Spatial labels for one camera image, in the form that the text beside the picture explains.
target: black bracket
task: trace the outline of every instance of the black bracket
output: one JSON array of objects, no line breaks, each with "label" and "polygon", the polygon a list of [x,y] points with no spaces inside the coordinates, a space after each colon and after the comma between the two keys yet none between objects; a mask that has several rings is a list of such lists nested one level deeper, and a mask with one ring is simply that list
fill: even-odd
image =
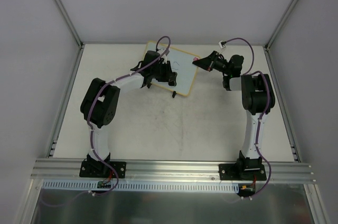
[{"label": "black bracket", "polygon": [[262,158],[245,158],[242,151],[239,151],[239,157],[233,164],[219,164],[218,172],[220,180],[240,180],[240,181],[265,181],[266,172],[262,164]]},{"label": "black bracket", "polygon": [[[118,175],[119,179],[123,179],[126,176],[127,163],[126,162],[115,162],[110,160],[110,154],[105,159],[105,162],[112,166]],[[110,169],[103,163],[94,160],[87,155],[87,158],[82,161],[80,174],[81,178],[107,178],[110,175]]]},{"label": "black bracket", "polygon": [[234,168],[234,164],[219,164],[218,172],[220,174],[221,181],[237,180],[237,181],[253,181],[256,177],[256,181],[266,181],[265,167],[262,164],[259,170],[246,171],[239,173]]}]

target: robotic arm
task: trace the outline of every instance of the robotic arm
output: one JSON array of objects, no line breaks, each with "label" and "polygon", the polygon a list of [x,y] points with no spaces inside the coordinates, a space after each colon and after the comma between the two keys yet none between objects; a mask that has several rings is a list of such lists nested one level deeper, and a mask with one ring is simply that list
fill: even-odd
[{"label": "robotic arm", "polygon": [[247,113],[247,126],[244,144],[235,164],[220,164],[221,180],[254,180],[265,181],[265,167],[257,153],[256,146],[261,149],[263,129],[268,113],[275,105],[275,95],[269,75],[264,77],[268,83],[270,102],[266,114],[262,116],[260,128],[258,121],[267,103],[267,92],[261,75],[241,75],[243,56],[233,55],[229,61],[222,54],[213,51],[208,57],[193,62],[194,65],[207,70],[213,69],[223,73],[223,87],[227,91],[242,91],[242,104]]},{"label": "robotic arm", "polygon": [[[131,71],[138,71],[158,59],[159,56],[160,54],[156,51],[147,51],[144,60],[140,61]],[[110,162],[106,125],[110,124],[115,116],[119,95],[149,86],[153,79],[168,82],[169,86],[176,86],[176,76],[177,73],[172,71],[170,61],[167,61],[166,57],[162,57],[139,73],[114,82],[104,89],[90,116],[90,122],[93,125],[93,148],[104,162],[108,164]],[[105,84],[106,82],[99,78],[93,79],[91,82],[80,107],[85,120],[88,118],[96,95]],[[94,155],[94,149],[89,151],[86,160],[82,162],[80,176],[106,178],[109,175],[109,169]]]}]

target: whiteboard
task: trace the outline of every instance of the whiteboard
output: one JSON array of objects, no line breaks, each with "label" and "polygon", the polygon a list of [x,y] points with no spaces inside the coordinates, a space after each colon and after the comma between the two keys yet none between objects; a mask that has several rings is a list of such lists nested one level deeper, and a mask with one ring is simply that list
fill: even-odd
[{"label": "whiteboard", "polygon": [[[61,127],[54,157],[85,158],[89,130],[81,102],[93,78],[124,75],[144,55],[141,44],[87,44]],[[218,46],[173,45],[204,58]],[[253,70],[268,72],[261,46],[255,46]],[[225,58],[244,56],[243,71],[251,64],[247,46],[228,46]],[[116,115],[108,126],[111,158],[138,160],[235,161],[246,129],[240,91],[226,91],[220,72],[199,69],[188,97],[160,87],[120,95]],[[265,124],[262,153],[270,161],[292,162],[293,155],[278,102]]]},{"label": "whiteboard", "polygon": [[[159,44],[159,53],[161,54],[164,52],[166,47],[167,45]],[[155,51],[156,42],[148,42],[145,53],[148,50]],[[164,89],[168,89],[172,92],[175,91],[179,95],[188,96],[190,94],[198,69],[197,66],[192,64],[192,62],[194,59],[200,59],[200,57],[196,56],[195,54],[187,53],[171,47],[169,48],[167,59],[170,61],[172,71],[177,73],[176,86],[169,86],[168,82],[158,82],[156,79],[152,80],[152,84]]]}]

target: gray wall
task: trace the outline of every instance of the gray wall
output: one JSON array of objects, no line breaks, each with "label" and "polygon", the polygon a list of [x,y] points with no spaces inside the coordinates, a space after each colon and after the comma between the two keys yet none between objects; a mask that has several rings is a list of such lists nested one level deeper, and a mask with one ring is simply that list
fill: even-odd
[{"label": "gray wall", "polygon": [[265,44],[291,0],[62,0],[83,41]]},{"label": "gray wall", "polygon": [[77,46],[53,0],[0,0],[0,223],[12,223]]},{"label": "gray wall", "polygon": [[301,0],[271,56],[299,142],[338,219],[338,0]]}]

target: purple cable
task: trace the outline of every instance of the purple cable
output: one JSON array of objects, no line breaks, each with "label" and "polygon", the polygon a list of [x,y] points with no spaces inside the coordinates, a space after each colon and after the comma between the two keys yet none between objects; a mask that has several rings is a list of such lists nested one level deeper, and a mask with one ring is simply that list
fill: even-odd
[{"label": "purple cable", "polygon": [[[254,74],[257,74],[259,73],[261,76],[262,76],[262,79],[263,79],[263,82],[264,82],[264,85],[265,85],[265,89],[266,89],[266,93],[267,93],[267,102],[266,102],[266,106],[263,110],[263,112],[260,114],[259,116],[259,119],[258,119],[258,125],[257,125],[257,133],[256,133],[256,145],[258,145],[258,138],[259,138],[259,130],[260,130],[260,124],[261,124],[261,119],[263,118],[263,115],[266,113],[266,111],[268,110],[269,108],[269,104],[270,104],[270,91],[269,91],[269,86],[268,86],[268,82],[264,76],[264,74],[261,72],[261,71],[256,71],[254,73],[252,73],[251,75],[254,75]],[[259,154],[259,156],[268,164],[269,166],[269,176],[268,176],[268,179],[266,180],[266,183],[263,185],[263,187],[257,191],[253,196],[257,195],[258,193],[260,193],[267,185],[268,183],[270,182],[270,179],[271,179],[271,164],[269,163],[269,161],[267,159],[265,159],[265,157],[262,155],[262,153],[260,152],[258,146],[256,146],[256,150],[257,150],[257,153]]]},{"label": "purple cable", "polygon": [[88,190],[87,191],[82,191],[80,192],[79,194],[77,194],[74,198],[72,198],[71,200],[67,201],[66,203],[63,203],[63,204],[49,204],[49,203],[46,203],[43,201],[42,199],[42,195],[43,195],[43,190],[41,191],[41,194],[40,194],[40,201],[43,205],[45,205],[46,207],[52,207],[52,208],[57,208],[57,207],[64,207],[66,206],[67,204],[73,202],[75,199],[77,199],[79,196],[83,195],[83,194],[88,194]]},{"label": "purple cable", "polygon": [[246,42],[249,45],[250,49],[251,49],[251,52],[252,52],[252,62],[251,62],[251,66],[250,66],[249,70],[247,72],[243,73],[243,75],[246,75],[246,74],[248,74],[251,71],[252,67],[254,66],[254,61],[255,61],[254,50],[253,50],[251,44],[247,40],[245,40],[244,38],[232,38],[232,39],[227,40],[226,43],[229,43],[229,42],[234,41],[234,40],[242,40],[242,41]]},{"label": "purple cable", "polygon": [[100,158],[100,156],[96,153],[96,151],[95,151],[95,149],[94,149],[94,143],[93,143],[93,134],[94,134],[93,129],[94,129],[94,127],[93,127],[93,125],[90,123],[90,117],[91,117],[91,114],[92,114],[92,112],[93,112],[94,106],[95,106],[97,100],[99,99],[99,97],[101,96],[102,92],[104,91],[104,89],[105,89],[106,87],[108,87],[110,84],[112,84],[112,83],[114,83],[114,82],[117,82],[117,81],[119,81],[119,80],[121,80],[121,79],[125,79],[125,78],[127,78],[127,77],[130,77],[130,76],[132,76],[132,75],[134,75],[134,74],[136,74],[136,73],[141,72],[142,70],[144,70],[144,69],[150,67],[152,64],[156,63],[163,55],[168,54],[168,52],[169,52],[169,47],[170,47],[170,45],[171,45],[171,39],[170,39],[169,36],[165,35],[165,36],[161,37],[160,39],[158,39],[158,41],[157,41],[157,43],[156,43],[156,47],[158,46],[159,42],[160,42],[162,39],[164,39],[164,38],[167,38],[167,39],[168,39],[168,46],[165,48],[165,50],[163,51],[163,53],[162,53],[157,59],[153,60],[152,62],[150,62],[150,63],[147,64],[146,66],[144,66],[144,67],[138,69],[137,71],[135,71],[135,72],[133,72],[133,73],[131,73],[131,74],[123,75],[123,76],[117,78],[116,80],[112,80],[112,81],[110,81],[110,82],[104,84],[103,87],[99,90],[99,92],[98,92],[97,95],[95,96],[95,99],[94,99],[94,101],[93,101],[93,103],[92,103],[92,105],[91,105],[91,107],[90,107],[90,109],[89,109],[89,113],[88,113],[88,117],[87,117],[87,124],[88,124],[88,126],[90,127],[90,129],[91,129],[91,132],[90,132],[90,146],[91,146],[91,148],[92,148],[92,151],[93,151],[95,157],[96,157],[100,162],[102,162],[105,166],[107,166],[110,170],[112,170],[113,173],[115,174],[115,177],[116,177],[116,183],[115,183],[114,186],[112,186],[108,191],[106,191],[106,192],[104,192],[104,193],[96,194],[96,195],[105,195],[105,194],[109,193],[110,191],[112,191],[113,189],[115,189],[116,186],[118,185],[119,179],[118,179],[118,174],[117,174],[116,170],[115,170],[112,166],[110,166],[108,163],[104,162],[104,160],[102,160],[102,159]]}]

